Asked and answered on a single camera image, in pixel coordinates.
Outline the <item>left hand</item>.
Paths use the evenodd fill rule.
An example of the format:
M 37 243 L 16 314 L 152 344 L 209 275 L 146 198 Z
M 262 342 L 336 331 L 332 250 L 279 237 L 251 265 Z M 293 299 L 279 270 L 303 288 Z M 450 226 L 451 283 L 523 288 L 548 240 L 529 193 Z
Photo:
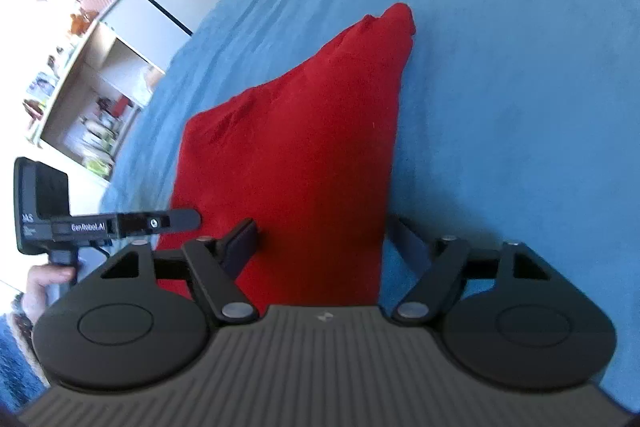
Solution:
M 28 271 L 22 307 L 26 317 L 35 325 L 47 308 L 47 288 L 70 283 L 75 269 L 63 265 L 34 265 Z

